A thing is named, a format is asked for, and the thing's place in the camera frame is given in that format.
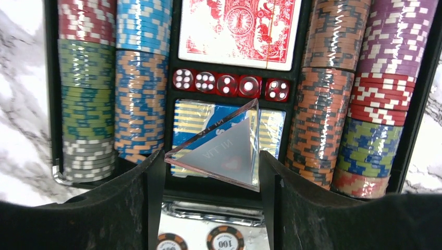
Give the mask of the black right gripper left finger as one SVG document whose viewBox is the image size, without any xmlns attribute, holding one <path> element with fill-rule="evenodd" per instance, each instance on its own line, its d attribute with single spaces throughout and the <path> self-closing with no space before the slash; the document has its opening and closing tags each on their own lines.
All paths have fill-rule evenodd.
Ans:
<svg viewBox="0 0 442 250">
<path fill-rule="evenodd" d="M 156 249 L 164 152 L 63 204 L 1 202 L 1 249 Z"/>
</svg>

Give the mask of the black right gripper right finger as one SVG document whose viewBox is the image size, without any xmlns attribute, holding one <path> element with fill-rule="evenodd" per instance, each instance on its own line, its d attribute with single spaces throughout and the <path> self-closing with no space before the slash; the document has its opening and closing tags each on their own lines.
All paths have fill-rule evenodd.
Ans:
<svg viewBox="0 0 442 250">
<path fill-rule="evenodd" d="M 259 178 L 271 249 L 441 249 L 441 195 L 368 202 L 326 190 L 260 152 Z"/>
</svg>

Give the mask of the clear triangular all-in button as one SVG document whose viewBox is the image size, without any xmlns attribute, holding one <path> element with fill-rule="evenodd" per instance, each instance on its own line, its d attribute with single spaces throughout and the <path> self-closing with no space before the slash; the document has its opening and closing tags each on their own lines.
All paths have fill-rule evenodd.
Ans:
<svg viewBox="0 0 442 250">
<path fill-rule="evenodd" d="M 165 162 L 259 191 L 260 110 L 253 99 L 165 154 Z"/>
</svg>

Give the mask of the blue playing card deck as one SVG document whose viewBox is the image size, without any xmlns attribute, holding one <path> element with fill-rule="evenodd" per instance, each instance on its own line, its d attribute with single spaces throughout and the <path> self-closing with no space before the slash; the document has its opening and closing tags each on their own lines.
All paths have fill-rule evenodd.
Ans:
<svg viewBox="0 0 442 250">
<path fill-rule="evenodd" d="M 172 147 L 192 138 L 218 122 L 239 106 L 178 99 L 175 101 Z M 279 157 L 286 113 L 280 110 L 260 109 L 259 147 L 275 158 Z"/>
</svg>

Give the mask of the red playing card deck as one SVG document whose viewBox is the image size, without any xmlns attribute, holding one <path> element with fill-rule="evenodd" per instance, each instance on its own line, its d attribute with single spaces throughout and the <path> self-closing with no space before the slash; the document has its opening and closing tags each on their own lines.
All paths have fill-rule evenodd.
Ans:
<svg viewBox="0 0 442 250">
<path fill-rule="evenodd" d="M 183 1 L 182 60 L 279 71 L 292 68 L 301 1 Z"/>
</svg>

